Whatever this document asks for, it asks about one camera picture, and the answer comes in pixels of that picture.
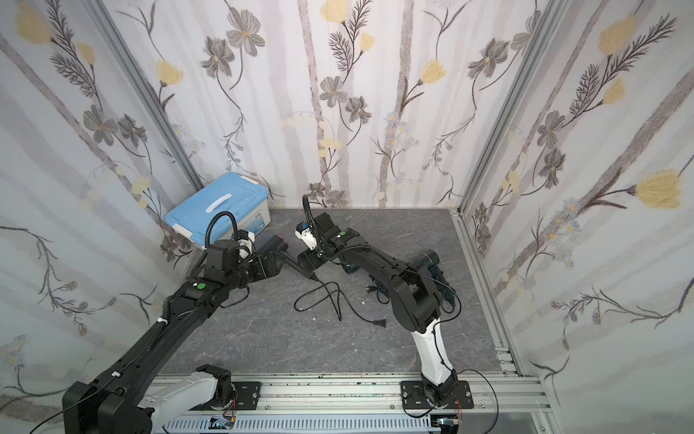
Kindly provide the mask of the black hair dryer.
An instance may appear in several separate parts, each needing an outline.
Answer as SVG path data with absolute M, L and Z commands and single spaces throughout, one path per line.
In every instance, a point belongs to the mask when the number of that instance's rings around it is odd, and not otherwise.
M 305 278 L 318 281 L 318 277 L 313 272 L 303 268 L 298 260 L 288 252 L 287 242 L 279 235 L 270 237 L 267 242 L 260 247 L 260 253 L 272 253 L 278 258 L 282 258 L 285 265 L 291 267 Z

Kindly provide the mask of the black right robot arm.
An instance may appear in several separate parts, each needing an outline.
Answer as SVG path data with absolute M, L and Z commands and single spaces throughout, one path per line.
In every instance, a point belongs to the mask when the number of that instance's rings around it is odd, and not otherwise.
M 296 226 L 296 237 L 307 249 L 297 257 L 296 268 L 312 280 L 319 268 L 333 261 L 347 273 L 367 272 L 376 288 L 385 290 L 394 318 L 413 336 L 426 398 L 436 407 L 444 406 L 458 376 L 443 342 L 441 312 L 444 300 L 454 303 L 457 293 L 442 277 L 437 253 L 422 251 L 413 260 L 399 260 L 358 231 L 339 228 L 328 213 L 314 216 L 308 195 L 302 197 L 302 207 L 305 220 Z

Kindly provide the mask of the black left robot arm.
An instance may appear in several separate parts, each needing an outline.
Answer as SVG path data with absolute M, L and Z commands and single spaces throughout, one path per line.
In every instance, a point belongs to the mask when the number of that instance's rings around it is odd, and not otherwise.
M 286 241 L 275 235 L 255 248 L 247 231 L 229 239 L 204 235 L 202 256 L 184 284 L 169 296 L 159 318 L 117 362 L 90 383 L 74 383 L 63 394 L 67 433 L 154 433 L 179 415 L 203 406 L 228 410 L 237 399 L 228 370 L 212 365 L 154 398 L 146 392 L 162 367 L 193 331 L 217 310 L 230 307 L 235 289 L 278 276 Z

